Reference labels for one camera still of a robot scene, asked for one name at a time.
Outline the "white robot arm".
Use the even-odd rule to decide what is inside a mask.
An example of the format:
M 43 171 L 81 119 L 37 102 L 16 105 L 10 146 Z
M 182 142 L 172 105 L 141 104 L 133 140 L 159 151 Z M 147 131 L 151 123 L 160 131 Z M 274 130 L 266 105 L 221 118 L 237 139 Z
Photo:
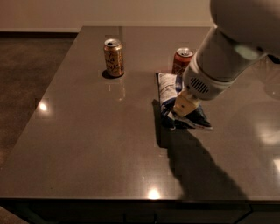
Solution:
M 229 88 L 247 67 L 280 55 L 280 0 L 210 0 L 213 27 L 183 73 L 174 111 L 193 112 Z

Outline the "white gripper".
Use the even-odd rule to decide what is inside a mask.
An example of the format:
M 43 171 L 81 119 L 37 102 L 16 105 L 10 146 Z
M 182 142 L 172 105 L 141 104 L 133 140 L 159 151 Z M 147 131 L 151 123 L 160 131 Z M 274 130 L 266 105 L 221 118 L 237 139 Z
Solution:
M 224 92 L 235 81 L 229 68 L 229 57 L 225 53 L 196 52 L 183 73 L 185 90 L 178 94 L 174 112 L 187 116 L 200 105 L 200 100 L 209 101 Z

